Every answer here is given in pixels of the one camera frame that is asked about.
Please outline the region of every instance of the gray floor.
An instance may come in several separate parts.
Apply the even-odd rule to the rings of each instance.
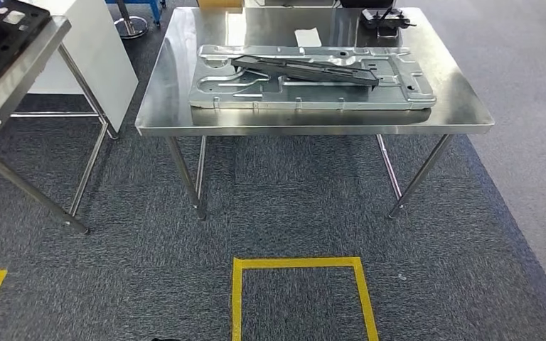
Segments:
[[[471,140],[546,272],[546,1],[399,4],[424,10],[493,113]]]
[[[126,47],[140,86],[80,208],[94,233],[59,226],[0,178],[0,340],[228,340],[232,258],[273,256],[360,256],[381,340],[546,340],[540,268],[465,136],[397,220],[383,217],[392,190],[371,136],[211,139],[198,222],[163,142],[132,126],[159,35]],[[10,121],[0,156],[67,203],[96,133],[89,121]],[[199,140],[182,143],[195,165]],[[434,137],[388,144],[405,184]],[[364,340],[344,269],[244,282],[244,340]]]

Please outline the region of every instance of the gray carpet tile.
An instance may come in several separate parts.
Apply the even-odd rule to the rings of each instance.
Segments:
[[[352,268],[246,269],[244,340],[367,339]]]
[[[141,42],[125,43],[140,79],[127,123],[159,46],[156,34]],[[67,205],[97,128],[11,120],[0,157]],[[546,340],[546,306],[465,136],[396,220],[373,136],[209,138],[204,222],[166,144],[132,124],[121,136],[104,144],[80,206],[90,236],[0,177],[0,340],[229,340],[233,257],[313,256],[362,259],[381,340]],[[437,137],[387,139],[404,187]],[[181,139],[192,171],[199,143]],[[244,340],[365,340],[347,269],[244,280]]]

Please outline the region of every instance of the hole in metal plate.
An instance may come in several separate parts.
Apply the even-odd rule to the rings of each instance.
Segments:
[[[11,25],[17,25],[25,16],[26,14],[22,12],[11,11],[9,12],[9,14],[7,14],[3,21],[5,21],[6,23],[10,23]]]

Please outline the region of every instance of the table leg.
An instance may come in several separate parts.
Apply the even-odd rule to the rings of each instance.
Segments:
[[[91,152],[91,155],[89,156],[89,162],[87,162],[87,165],[85,166],[85,172],[82,174],[82,177],[80,179],[80,184],[76,188],[76,193],[74,194],[74,198],[72,199],[72,205],[70,206],[70,215],[73,217],[76,216],[76,212],[78,211],[78,206],[80,205],[80,200],[82,199],[82,195],[85,194],[85,188],[87,187],[87,183],[89,182],[89,177],[91,176],[91,173],[93,172],[93,166],[95,166],[95,161],[97,160],[97,156],[100,154],[100,149],[102,148],[103,140],[105,139],[105,133],[107,131],[107,124],[102,124],[102,128],[100,130],[100,134],[97,137],[97,141],[95,142],[95,145],[93,146],[93,151]]]
[[[14,185],[18,186],[18,188],[26,192],[26,194],[30,195],[34,200],[45,205],[51,212],[61,218],[66,225],[70,225],[84,234],[89,234],[90,230],[88,228],[74,219],[63,208],[44,195],[38,188],[32,186],[29,182],[24,180],[2,160],[0,160],[0,174],[7,180],[11,181]]]
[[[407,189],[403,192],[395,206],[388,214],[388,217],[394,218],[396,216],[400,208],[413,195],[415,190],[419,187],[419,184],[426,178],[426,175],[428,175],[428,172],[432,169],[432,167],[434,167],[434,164],[436,164],[436,162],[439,160],[452,139],[453,135],[443,135],[441,137],[440,141],[436,144],[434,149],[432,149],[432,152],[430,153],[430,156],[428,156],[428,159],[426,159],[426,162],[424,162],[424,165],[419,169],[419,171],[417,171],[417,174],[413,180],[411,180],[411,183],[409,186],[407,186]]]
[[[191,202],[191,205],[193,206],[193,208],[196,209],[196,212],[198,213],[198,219],[199,220],[206,219],[206,212],[204,210],[204,207],[202,206],[202,202],[200,201],[198,192],[196,192],[196,186],[194,186],[193,181],[191,180],[191,175],[189,173],[189,170],[187,169],[185,159],[183,158],[183,154],[181,153],[181,148],[178,145],[178,141],[176,137],[167,137],[166,143],[168,144],[168,147],[171,150],[173,160],[175,161],[175,164],[177,165],[179,176],[181,177],[181,181],[183,181],[183,185],[185,186],[185,189],[187,190],[187,194],[189,195],[189,200]],[[202,146],[205,151],[205,136],[202,138]],[[200,178],[199,183],[201,183],[202,175],[199,175],[199,178]]]
[[[93,109],[93,112],[97,114],[99,121],[106,126],[108,136],[112,140],[117,140],[118,133],[116,132],[116,129],[114,129],[112,124],[109,122],[109,119],[105,116],[105,112],[100,104],[100,101],[97,100],[97,97],[93,93],[93,90],[91,90],[91,87],[87,83],[87,80],[82,75],[75,61],[72,59],[72,56],[70,56],[68,49],[64,45],[60,45],[58,51],[64,59],[64,62],[68,66],[68,69],[70,69],[70,71],[72,72],[72,75],[76,79],[76,82],[82,89],[82,92],[85,94],[85,98],[87,99],[87,102],[89,102],[91,109]]]

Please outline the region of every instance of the black tray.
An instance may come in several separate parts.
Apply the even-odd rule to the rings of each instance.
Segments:
[[[7,0],[0,5],[0,77],[50,18],[49,11],[17,0]]]

